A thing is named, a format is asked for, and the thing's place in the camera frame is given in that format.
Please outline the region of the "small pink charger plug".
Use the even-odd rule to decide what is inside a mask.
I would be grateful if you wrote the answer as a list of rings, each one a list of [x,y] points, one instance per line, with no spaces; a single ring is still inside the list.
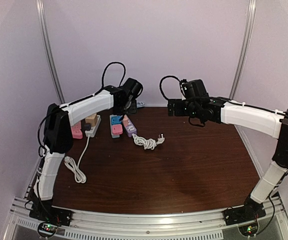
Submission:
[[[129,125],[129,118],[126,114],[123,116],[122,123],[125,128]]]

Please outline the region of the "blue plug adapter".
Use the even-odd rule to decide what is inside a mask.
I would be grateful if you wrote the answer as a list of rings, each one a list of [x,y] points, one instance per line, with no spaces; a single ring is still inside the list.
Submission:
[[[120,115],[111,115],[111,125],[118,125],[122,122]]]

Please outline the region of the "purple power strip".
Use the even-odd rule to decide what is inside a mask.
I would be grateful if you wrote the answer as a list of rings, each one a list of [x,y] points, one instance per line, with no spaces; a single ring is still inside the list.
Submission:
[[[133,125],[133,123],[130,121],[129,119],[129,125],[127,127],[124,127],[126,133],[127,133],[127,136],[128,137],[132,137],[133,134],[137,134],[137,129],[135,128],[135,126]]]

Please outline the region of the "pink plug adapter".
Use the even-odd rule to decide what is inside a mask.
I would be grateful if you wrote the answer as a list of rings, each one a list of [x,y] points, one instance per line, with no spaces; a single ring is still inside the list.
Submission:
[[[113,124],[111,126],[112,135],[121,135],[123,133],[123,127],[121,124]]]

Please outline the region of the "light blue power strip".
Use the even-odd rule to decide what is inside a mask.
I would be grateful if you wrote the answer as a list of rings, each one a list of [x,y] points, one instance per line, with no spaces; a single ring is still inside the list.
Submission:
[[[119,138],[120,137],[120,135],[112,135],[112,133],[111,133],[111,136],[112,136],[112,138]]]

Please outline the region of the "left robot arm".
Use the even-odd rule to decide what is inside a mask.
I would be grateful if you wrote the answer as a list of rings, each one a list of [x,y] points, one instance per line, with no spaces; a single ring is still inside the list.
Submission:
[[[99,92],[62,105],[50,105],[46,117],[42,150],[42,164],[37,173],[34,193],[44,202],[53,198],[54,183],[59,166],[73,146],[71,127],[86,117],[113,109],[114,114],[127,113],[131,103],[143,91],[140,83],[109,85]]]

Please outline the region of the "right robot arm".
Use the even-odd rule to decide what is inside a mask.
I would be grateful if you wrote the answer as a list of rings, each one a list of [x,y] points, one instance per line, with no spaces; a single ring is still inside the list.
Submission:
[[[277,140],[272,161],[245,200],[240,210],[243,220],[250,221],[262,204],[288,173],[288,110],[269,110],[220,97],[173,98],[168,100],[169,116],[199,119],[198,127],[207,121],[235,125],[264,133]]]

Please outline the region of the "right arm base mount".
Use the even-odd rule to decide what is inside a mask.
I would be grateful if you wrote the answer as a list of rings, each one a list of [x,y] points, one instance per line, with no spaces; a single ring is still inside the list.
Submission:
[[[227,226],[254,221],[257,218],[266,216],[262,203],[257,203],[252,199],[246,199],[244,205],[228,207],[223,211],[223,217]]]

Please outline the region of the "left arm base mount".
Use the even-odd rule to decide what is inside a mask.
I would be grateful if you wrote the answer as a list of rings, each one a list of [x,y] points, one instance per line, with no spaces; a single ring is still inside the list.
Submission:
[[[70,226],[73,212],[71,210],[53,207],[52,200],[33,202],[29,216],[31,218],[51,223],[57,226]]]

